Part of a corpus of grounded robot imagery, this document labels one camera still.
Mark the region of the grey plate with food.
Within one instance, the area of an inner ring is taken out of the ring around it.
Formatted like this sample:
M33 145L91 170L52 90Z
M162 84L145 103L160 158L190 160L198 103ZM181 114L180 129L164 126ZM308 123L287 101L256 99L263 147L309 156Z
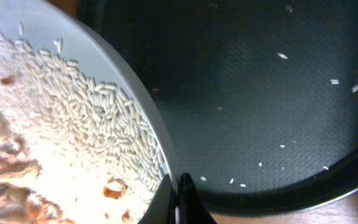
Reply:
M141 81L45 1L0 1L0 223L138 223L172 144Z

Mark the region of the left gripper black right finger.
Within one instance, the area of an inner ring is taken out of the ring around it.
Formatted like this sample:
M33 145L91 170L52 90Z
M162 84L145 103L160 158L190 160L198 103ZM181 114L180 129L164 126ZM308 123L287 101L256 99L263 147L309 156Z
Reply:
M216 224L200 199L191 175L183 173L178 187L178 206L181 224Z

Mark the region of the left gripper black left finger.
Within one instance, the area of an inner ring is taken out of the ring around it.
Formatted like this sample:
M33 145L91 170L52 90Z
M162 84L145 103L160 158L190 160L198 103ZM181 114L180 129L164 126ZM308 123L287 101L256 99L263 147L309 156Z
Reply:
M175 224L175 194L169 175L165 175L138 224Z

